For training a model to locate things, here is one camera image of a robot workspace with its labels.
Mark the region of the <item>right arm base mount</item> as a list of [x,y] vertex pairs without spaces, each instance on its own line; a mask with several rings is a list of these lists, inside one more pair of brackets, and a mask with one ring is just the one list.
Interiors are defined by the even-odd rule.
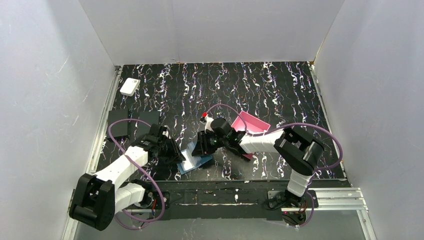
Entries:
[[317,193],[314,190],[307,190],[301,197],[288,190],[271,190],[267,192],[263,205],[268,211],[281,212],[282,220],[287,227],[299,229],[312,219],[319,203]]

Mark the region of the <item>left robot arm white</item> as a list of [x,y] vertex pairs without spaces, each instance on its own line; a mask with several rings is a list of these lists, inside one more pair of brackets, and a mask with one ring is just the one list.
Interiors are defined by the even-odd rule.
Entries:
[[152,124],[115,161],[94,174],[83,174],[77,182],[69,208],[69,217],[99,231],[105,230],[116,213],[141,203],[147,187],[127,179],[143,171],[149,160],[181,163],[185,160],[168,128]]

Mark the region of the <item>blue card holder wallet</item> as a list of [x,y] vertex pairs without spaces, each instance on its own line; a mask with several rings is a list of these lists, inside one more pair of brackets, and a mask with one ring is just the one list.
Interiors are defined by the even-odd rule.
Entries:
[[195,148],[195,144],[190,142],[185,150],[182,150],[181,153],[184,156],[185,160],[181,163],[177,164],[179,173],[184,175],[192,170],[195,170],[208,161],[210,161],[213,157],[211,155],[206,156],[192,156],[192,152]]

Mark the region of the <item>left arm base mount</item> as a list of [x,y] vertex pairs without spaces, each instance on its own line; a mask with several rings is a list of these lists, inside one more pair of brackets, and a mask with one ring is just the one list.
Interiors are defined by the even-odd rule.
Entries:
[[131,221],[137,221],[138,228],[142,229],[160,220],[159,216],[163,210],[169,208],[169,200],[169,192],[163,192],[161,197],[157,191],[147,191],[140,202],[133,204],[134,208],[130,211]]

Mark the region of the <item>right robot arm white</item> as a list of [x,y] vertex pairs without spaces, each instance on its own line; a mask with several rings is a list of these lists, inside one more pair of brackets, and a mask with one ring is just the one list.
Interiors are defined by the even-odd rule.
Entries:
[[204,130],[197,133],[197,142],[191,151],[193,157],[212,155],[219,148],[241,157],[259,152],[278,153],[292,169],[286,188],[289,196],[304,196],[324,153],[324,145],[298,125],[272,132],[249,133],[236,130],[222,117],[204,116],[200,122]]

